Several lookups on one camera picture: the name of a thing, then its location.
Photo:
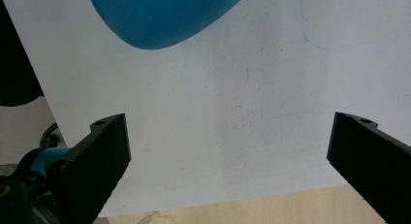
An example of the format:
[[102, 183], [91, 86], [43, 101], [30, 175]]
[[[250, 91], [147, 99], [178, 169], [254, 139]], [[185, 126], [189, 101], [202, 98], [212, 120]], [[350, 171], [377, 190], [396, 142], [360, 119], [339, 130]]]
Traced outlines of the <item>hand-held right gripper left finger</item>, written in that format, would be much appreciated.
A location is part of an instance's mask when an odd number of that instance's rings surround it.
[[130, 161], [126, 117], [100, 119], [64, 155], [47, 164], [47, 180], [62, 224], [92, 224]]

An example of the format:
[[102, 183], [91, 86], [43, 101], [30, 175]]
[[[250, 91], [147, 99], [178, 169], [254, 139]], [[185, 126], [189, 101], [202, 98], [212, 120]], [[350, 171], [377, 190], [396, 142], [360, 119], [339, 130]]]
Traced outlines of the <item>blue plastic bowl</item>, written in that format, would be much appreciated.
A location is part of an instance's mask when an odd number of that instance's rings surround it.
[[126, 44], [162, 49], [198, 34], [240, 0], [90, 0], [107, 27]]

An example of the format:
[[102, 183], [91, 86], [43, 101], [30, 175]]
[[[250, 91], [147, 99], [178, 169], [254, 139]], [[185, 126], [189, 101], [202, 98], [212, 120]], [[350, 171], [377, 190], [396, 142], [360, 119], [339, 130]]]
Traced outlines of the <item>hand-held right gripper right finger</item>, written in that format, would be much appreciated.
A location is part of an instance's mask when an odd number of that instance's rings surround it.
[[387, 224], [411, 224], [411, 146], [374, 121], [338, 112], [327, 159]]

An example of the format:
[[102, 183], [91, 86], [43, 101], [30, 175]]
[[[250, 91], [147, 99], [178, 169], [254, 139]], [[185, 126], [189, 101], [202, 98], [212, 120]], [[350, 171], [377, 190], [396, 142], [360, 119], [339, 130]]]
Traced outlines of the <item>white table mat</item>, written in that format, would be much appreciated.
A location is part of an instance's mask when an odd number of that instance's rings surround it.
[[132, 160], [103, 213], [334, 186], [337, 112], [411, 144], [411, 0], [241, 0], [143, 50], [90, 0], [4, 0], [67, 144], [127, 119]]

